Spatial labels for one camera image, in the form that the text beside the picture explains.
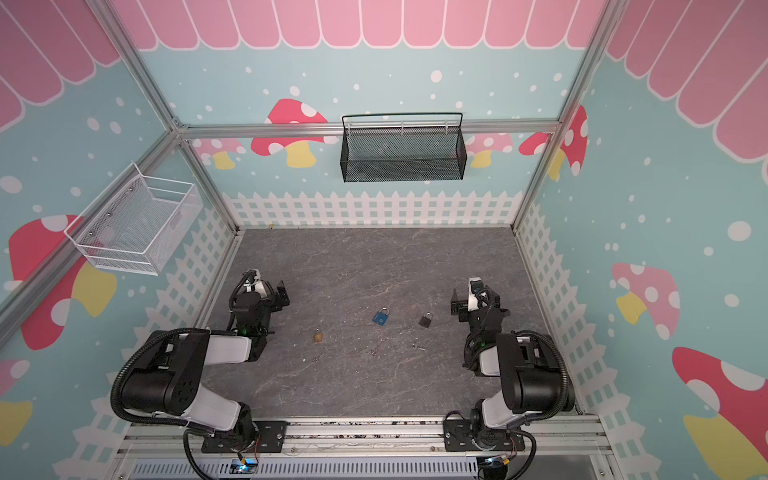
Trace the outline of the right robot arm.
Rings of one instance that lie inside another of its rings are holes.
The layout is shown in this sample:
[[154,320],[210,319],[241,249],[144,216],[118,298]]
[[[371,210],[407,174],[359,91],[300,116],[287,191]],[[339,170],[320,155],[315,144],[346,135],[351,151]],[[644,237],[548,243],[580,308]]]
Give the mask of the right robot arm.
[[448,452],[517,453],[525,449],[521,428],[574,408],[575,390],[564,357],[548,334],[519,330],[505,333],[510,311],[499,294],[478,277],[468,280],[468,298],[451,299],[451,314],[469,327],[463,367],[478,377],[496,378],[500,390],[473,407],[443,419]]

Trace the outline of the black padlock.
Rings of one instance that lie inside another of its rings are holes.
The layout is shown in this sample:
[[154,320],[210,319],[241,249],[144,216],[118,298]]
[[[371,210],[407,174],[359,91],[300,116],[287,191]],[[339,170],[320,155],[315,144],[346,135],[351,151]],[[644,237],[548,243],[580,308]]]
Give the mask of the black padlock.
[[431,312],[425,313],[418,321],[418,324],[423,328],[429,328],[433,319],[433,314]]

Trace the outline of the blue padlock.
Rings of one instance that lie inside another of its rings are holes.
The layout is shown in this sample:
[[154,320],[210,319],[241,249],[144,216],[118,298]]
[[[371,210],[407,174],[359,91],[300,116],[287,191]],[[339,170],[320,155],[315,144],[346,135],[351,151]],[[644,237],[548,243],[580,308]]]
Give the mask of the blue padlock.
[[381,308],[373,317],[372,321],[379,325],[384,326],[389,318],[389,309],[386,307]]

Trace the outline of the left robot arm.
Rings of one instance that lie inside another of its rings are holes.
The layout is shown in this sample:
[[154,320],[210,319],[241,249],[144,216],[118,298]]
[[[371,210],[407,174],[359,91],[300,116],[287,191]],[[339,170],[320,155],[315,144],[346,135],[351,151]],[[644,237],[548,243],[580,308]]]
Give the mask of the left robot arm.
[[246,271],[229,297],[225,329],[157,330],[132,354],[112,385],[113,412],[130,423],[199,434],[206,453],[279,450],[276,423],[255,422],[249,405],[208,389],[202,376],[209,366],[256,362],[273,332],[272,315],[289,304],[283,283]]

